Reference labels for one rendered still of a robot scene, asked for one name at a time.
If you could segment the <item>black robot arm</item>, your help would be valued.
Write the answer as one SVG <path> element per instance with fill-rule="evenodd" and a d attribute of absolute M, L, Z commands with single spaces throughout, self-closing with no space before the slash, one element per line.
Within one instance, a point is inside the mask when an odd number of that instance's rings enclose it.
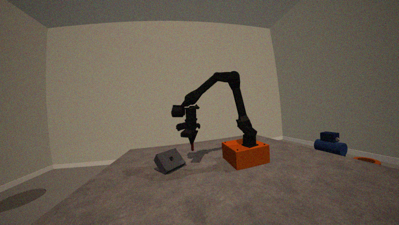
<path fill-rule="evenodd" d="M 244 133 L 243 135 L 243 144 L 245 147 L 254 147 L 258 146 L 256 144 L 256 134 L 257 131 L 252 127 L 252 124 L 246 114 L 243 98 L 240 91 L 240 74 L 236 71 L 231 72 L 215 72 L 206 82 L 204 82 L 201 86 L 199 86 L 196 90 L 188 93 L 185 96 L 185 100 L 181 105 L 173 105 L 171 110 L 172 117 L 183 117 L 186 115 L 186 118 L 195 118 L 196 117 L 196 109 L 199 109 L 198 105 L 194 105 L 201 95 L 207 91 L 212 85 L 214 85 L 217 81 L 228 82 L 230 88 L 233 91 L 239 119 L 236 120 L 240 130 Z M 189 108 L 185 108 L 188 107 Z"/>

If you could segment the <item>grey sloped panel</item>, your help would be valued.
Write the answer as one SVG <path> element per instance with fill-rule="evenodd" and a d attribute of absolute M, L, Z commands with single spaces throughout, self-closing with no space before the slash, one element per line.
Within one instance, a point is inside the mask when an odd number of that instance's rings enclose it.
<path fill-rule="evenodd" d="M 176 148 L 156 154 L 154 162 L 157 165 L 154 169 L 164 175 L 184 166 L 186 163 Z"/>

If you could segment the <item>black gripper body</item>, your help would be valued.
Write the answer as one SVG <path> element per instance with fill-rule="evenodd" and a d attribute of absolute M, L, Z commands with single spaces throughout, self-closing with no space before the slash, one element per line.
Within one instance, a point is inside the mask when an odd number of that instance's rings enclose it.
<path fill-rule="evenodd" d="M 187 123 L 188 130 L 183 130 L 180 133 L 180 135 L 183 138 L 193 138 L 196 128 L 198 127 L 198 129 L 200 129 L 200 124 L 197 123 L 196 117 L 195 118 L 186 118 L 185 121 Z"/>

